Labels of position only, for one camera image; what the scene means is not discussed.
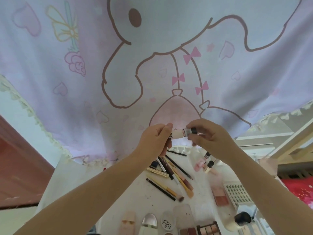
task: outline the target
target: cartoon bunny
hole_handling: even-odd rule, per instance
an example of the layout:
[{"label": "cartoon bunny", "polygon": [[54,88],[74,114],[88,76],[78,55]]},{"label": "cartoon bunny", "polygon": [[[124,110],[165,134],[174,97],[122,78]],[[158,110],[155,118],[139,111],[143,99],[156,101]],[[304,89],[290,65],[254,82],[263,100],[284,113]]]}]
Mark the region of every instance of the cartoon bunny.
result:
[{"label": "cartoon bunny", "polygon": [[102,90],[112,106],[128,108],[143,94],[140,66],[155,55],[169,55],[226,19],[245,31],[249,52],[274,44],[302,0],[107,0],[121,44],[105,64]]}]

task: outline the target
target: hand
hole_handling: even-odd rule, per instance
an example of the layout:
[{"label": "hand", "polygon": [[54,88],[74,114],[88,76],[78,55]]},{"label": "hand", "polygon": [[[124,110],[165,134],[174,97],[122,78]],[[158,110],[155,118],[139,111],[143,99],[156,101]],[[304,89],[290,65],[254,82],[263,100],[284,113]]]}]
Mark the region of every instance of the hand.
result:
[{"label": "hand", "polygon": [[149,157],[151,163],[158,156],[165,156],[167,148],[172,147],[172,141],[168,139],[172,132],[173,124],[156,124],[147,127],[142,133],[136,151],[144,157]]},{"label": "hand", "polygon": [[190,122],[186,127],[195,127],[197,132],[202,133],[189,135],[188,139],[193,142],[193,146],[199,145],[226,164],[229,164],[233,153],[240,150],[227,131],[212,121],[198,119]]}]

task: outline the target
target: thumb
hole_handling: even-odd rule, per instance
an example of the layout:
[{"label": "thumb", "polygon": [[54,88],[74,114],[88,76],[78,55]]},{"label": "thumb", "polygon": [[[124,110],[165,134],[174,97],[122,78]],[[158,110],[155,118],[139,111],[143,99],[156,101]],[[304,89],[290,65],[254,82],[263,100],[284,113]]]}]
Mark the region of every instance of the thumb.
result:
[{"label": "thumb", "polygon": [[172,129],[173,129],[173,124],[168,123],[159,134],[159,138],[161,140],[164,140],[164,143],[167,141],[168,137],[171,135]]},{"label": "thumb", "polygon": [[213,146],[212,142],[210,142],[209,140],[207,140],[207,139],[205,139],[205,138],[203,138],[197,134],[190,134],[188,136],[188,139],[191,140],[193,143],[199,145],[200,147],[202,147],[203,149],[205,149],[208,152],[211,151],[211,148]]}]

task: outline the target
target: silver cap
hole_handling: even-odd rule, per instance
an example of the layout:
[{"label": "silver cap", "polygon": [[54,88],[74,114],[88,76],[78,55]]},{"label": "silver cap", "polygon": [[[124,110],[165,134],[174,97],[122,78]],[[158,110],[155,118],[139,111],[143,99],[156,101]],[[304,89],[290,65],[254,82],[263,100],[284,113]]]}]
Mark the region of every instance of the silver cap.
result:
[{"label": "silver cap", "polygon": [[154,214],[146,214],[142,220],[142,226],[157,228],[157,218]]}]

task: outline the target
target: forearm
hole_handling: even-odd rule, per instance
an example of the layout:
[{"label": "forearm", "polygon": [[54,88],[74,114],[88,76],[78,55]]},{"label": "forearm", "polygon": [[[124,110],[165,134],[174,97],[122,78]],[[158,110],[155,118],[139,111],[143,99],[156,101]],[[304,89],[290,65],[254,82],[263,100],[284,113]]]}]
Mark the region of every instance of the forearm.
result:
[{"label": "forearm", "polygon": [[86,235],[122,195],[148,162],[136,152],[65,194],[28,221],[14,235]]},{"label": "forearm", "polygon": [[236,150],[232,158],[229,166],[276,235],[312,233],[313,210],[241,149]]}]

